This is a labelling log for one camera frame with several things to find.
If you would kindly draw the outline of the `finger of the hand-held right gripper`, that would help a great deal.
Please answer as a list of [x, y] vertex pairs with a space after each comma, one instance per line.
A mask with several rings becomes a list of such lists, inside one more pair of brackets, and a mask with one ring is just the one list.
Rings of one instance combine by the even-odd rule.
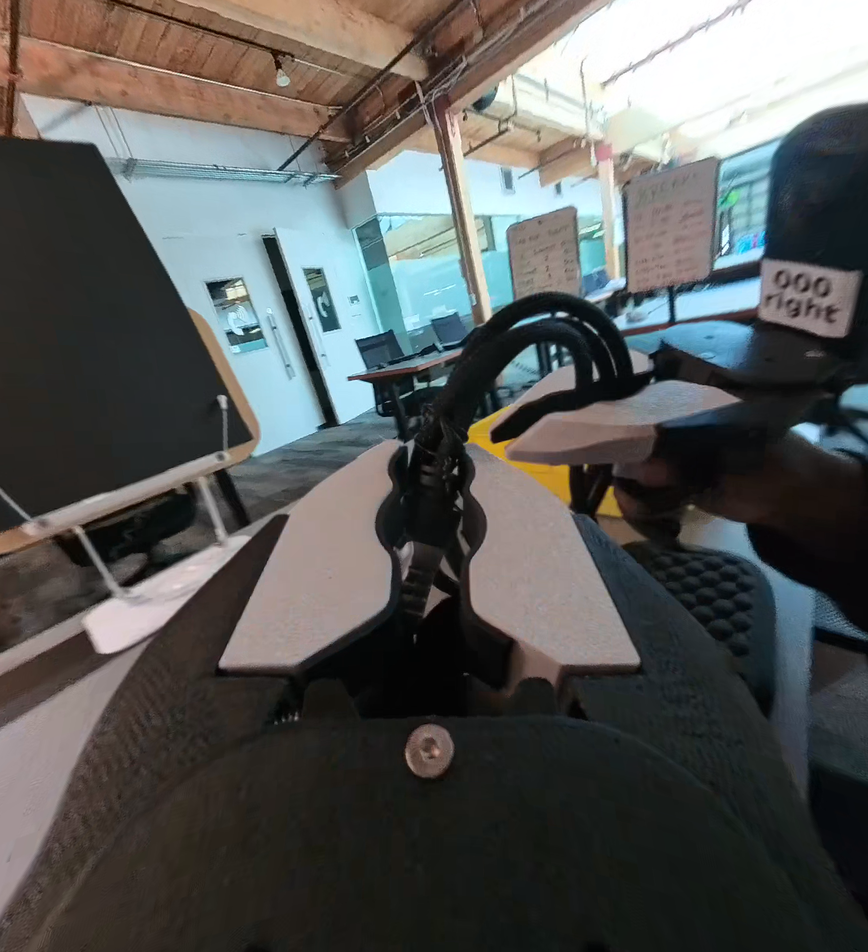
[[719, 411], [740, 400], [717, 387], [682, 381], [648, 384], [639, 393], [572, 411], [555, 411], [507, 441], [512, 462], [545, 466], [611, 466], [645, 461], [659, 427]]
[[632, 422], [632, 418], [625, 418], [619, 410], [612, 409], [606, 404], [598, 404], [590, 411], [578, 411], [559, 416], [552, 414], [537, 423], [539, 433], [532, 436], [526, 432], [518, 438], [501, 439], [499, 437], [500, 423], [514, 411], [521, 411], [542, 397], [571, 391], [575, 384], [574, 377], [574, 366], [571, 364], [553, 370], [510, 407], [500, 411], [497, 420], [489, 427], [490, 443], [492, 445], [517, 442], [524, 445], [606, 445], [628, 442], [633, 445], [654, 444], [654, 424]]

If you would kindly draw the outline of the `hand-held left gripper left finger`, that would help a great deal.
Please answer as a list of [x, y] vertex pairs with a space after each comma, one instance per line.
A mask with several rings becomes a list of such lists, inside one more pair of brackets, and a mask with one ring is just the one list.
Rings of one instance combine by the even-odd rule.
[[300, 675], [378, 625], [400, 569], [378, 518], [404, 444], [373, 446], [297, 501], [219, 660], [227, 674]]

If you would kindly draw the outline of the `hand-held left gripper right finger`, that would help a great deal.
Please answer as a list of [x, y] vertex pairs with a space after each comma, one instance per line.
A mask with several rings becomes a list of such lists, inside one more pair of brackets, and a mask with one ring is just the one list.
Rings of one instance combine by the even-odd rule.
[[479, 677], [513, 691], [637, 672], [639, 652], [567, 506], [479, 446], [467, 463], [463, 625]]

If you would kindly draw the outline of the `black cable tie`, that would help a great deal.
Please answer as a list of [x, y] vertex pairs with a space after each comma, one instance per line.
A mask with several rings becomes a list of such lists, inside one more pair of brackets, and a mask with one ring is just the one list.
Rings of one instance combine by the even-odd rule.
[[398, 555], [402, 570], [398, 597], [399, 625], [404, 638], [415, 644], [435, 577], [440, 570], [443, 551], [427, 542], [408, 540], [398, 550]]

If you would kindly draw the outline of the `person's right hand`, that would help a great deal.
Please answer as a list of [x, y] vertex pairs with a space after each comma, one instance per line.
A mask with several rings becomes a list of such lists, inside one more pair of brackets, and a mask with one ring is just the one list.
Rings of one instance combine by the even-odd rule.
[[795, 433], [768, 447], [761, 462], [745, 471], [718, 470], [702, 489], [659, 457], [615, 467], [614, 477], [628, 520], [689, 502], [713, 516], [820, 545], [847, 538], [868, 518], [863, 465]]

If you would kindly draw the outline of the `handwritten cardboard sign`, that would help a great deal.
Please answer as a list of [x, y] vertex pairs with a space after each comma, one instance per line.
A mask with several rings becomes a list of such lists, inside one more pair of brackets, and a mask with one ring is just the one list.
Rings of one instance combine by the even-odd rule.
[[578, 211], [560, 208], [508, 227], [506, 243], [513, 299], [558, 292], [580, 296], [582, 266]]
[[622, 191], [627, 292], [674, 289], [713, 268], [720, 161], [642, 174]]

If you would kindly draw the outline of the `red-brown office desk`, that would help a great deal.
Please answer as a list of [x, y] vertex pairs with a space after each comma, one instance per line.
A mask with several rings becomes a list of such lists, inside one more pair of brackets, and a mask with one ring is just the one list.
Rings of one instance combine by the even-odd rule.
[[408, 381], [415, 385], [419, 380], [429, 380], [435, 372], [446, 372], [447, 368], [460, 359], [462, 352], [462, 348], [453, 348], [428, 355], [410, 356], [401, 363], [387, 364], [353, 374], [346, 380], [351, 383], [366, 383], [372, 387], [376, 397], [376, 409], [388, 408], [389, 413], [386, 416], [394, 421], [398, 439], [407, 443], [411, 438], [411, 418], [404, 408], [402, 382]]

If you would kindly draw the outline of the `phone icon wall poster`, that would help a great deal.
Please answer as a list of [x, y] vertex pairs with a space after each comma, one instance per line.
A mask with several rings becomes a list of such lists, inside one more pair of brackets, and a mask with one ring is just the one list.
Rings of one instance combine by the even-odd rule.
[[303, 268], [314, 310], [323, 334], [341, 329], [341, 321], [335, 307], [327, 275], [323, 268]]

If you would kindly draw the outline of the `framed wall picture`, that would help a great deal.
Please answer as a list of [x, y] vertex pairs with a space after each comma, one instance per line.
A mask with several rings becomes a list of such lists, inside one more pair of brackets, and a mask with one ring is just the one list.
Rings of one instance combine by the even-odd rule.
[[260, 319], [241, 277], [205, 283], [217, 323], [230, 353], [243, 355], [268, 348]]

